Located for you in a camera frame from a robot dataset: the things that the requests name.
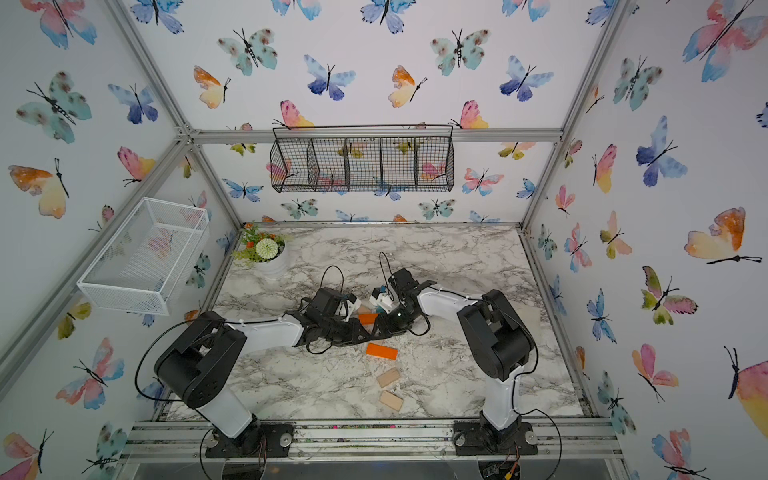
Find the orange rectangular block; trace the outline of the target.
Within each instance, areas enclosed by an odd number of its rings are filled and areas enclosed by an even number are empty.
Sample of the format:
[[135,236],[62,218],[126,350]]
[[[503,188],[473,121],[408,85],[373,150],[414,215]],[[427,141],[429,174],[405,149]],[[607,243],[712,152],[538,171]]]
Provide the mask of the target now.
[[366,347],[366,354],[372,357],[395,361],[398,357],[398,350],[375,343],[369,343]]
[[361,325],[368,326],[368,325],[374,325],[378,317],[379,317],[378,313],[359,314],[358,320]]

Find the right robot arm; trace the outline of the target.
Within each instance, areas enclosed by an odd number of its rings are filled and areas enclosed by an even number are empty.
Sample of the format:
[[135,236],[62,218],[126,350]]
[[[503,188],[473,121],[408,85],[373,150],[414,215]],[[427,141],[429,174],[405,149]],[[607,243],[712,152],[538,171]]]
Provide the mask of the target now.
[[518,423],[518,377],[537,346],[506,296],[499,290],[464,294],[445,289],[435,281],[419,283],[407,269],[387,275],[385,285],[385,292],[374,299],[393,295],[395,303],[377,316],[372,332],[383,338],[403,334],[419,317],[457,322],[475,363],[486,376],[481,419],[498,433]]

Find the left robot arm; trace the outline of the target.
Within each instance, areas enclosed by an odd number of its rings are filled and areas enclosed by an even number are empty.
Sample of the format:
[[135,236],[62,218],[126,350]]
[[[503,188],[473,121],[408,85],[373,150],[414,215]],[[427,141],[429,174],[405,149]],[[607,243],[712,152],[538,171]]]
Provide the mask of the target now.
[[348,299],[321,288],[283,314],[258,320],[230,320],[214,311],[187,322],[160,354],[153,372],[187,408],[197,411],[229,440],[258,424],[230,388],[235,366],[253,353],[310,347],[323,340],[331,348],[371,341],[375,329],[354,316]]

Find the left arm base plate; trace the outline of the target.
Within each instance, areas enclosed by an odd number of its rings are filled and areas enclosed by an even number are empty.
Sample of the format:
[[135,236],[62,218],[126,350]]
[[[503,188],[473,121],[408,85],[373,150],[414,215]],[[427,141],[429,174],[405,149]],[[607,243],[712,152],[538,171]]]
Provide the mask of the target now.
[[220,429],[213,430],[215,444],[204,450],[207,459],[287,458],[293,443],[295,425],[292,423],[253,422],[235,438]]

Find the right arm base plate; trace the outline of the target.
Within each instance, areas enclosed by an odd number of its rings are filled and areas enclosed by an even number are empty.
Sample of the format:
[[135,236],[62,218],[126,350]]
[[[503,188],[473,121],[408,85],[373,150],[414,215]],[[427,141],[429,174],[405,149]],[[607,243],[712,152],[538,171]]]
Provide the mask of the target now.
[[453,424],[453,445],[458,456],[508,455],[515,457],[538,454],[537,436],[528,422],[514,421],[498,430],[481,419]]

